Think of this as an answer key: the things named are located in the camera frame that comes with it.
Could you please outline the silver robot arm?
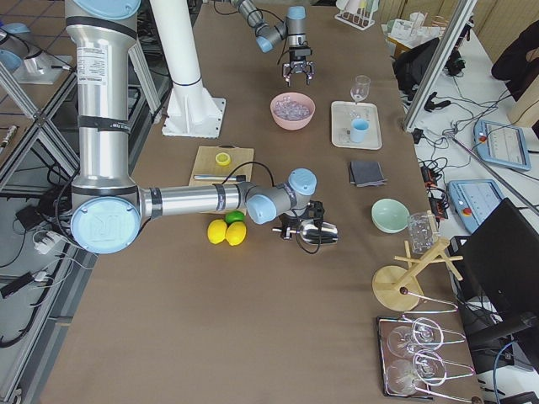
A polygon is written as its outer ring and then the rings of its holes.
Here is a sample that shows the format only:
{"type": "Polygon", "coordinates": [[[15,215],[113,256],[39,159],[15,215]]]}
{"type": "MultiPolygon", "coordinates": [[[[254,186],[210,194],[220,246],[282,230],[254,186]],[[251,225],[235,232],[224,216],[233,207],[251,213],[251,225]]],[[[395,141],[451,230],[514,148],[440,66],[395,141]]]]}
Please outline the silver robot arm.
{"type": "Polygon", "coordinates": [[[253,29],[256,42],[263,53],[272,51],[280,42],[286,41],[288,48],[283,50],[289,56],[289,61],[282,64],[282,76],[288,87],[291,86],[291,76],[304,74],[309,85],[315,75],[315,64],[309,60],[312,48],[307,41],[306,9],[303,6],[288,8],[286,19],[277,25],[266,23],[263,11],[252,1],[231,1],[231,5],[244,17],[253,29]]]}
{"type": "MultiPolygon", "coordinates": [[[[264,188],[247,180],[198,187],[139,187],[128,170],[127,72],[137,40],[137,1],[68,1],[67,33],[77,47],[80,168],[72,180],[71,233],[91,253],[116,253],[132,244],[144,221],[167,215],[245,209],[264,224],[281,218],[285,232],[323,224],[313,199],[317,180],[298,168],[264,188]]],[[[173,89],[164,131],[216,138],[225,100],[202,82],[192,23],[184,1],[151,4],[173,89]]]]}

